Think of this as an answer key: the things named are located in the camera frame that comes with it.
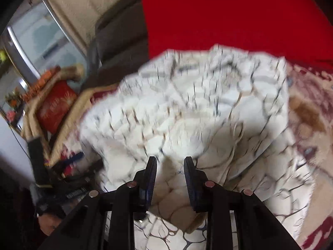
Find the person's left hand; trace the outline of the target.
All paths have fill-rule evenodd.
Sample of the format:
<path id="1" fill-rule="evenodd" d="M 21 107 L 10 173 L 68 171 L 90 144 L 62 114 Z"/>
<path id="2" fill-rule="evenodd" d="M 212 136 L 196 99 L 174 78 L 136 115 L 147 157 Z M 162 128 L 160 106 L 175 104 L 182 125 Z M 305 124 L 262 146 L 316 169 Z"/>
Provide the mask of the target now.
<path id="1" fill-rule="evenodd" d="M 41 216 L 38 216 L 40 229 L 47 236 L 50 236 L 61 222 L 62 220 L 58 216 L 50 213 L 44 213 Z"/>

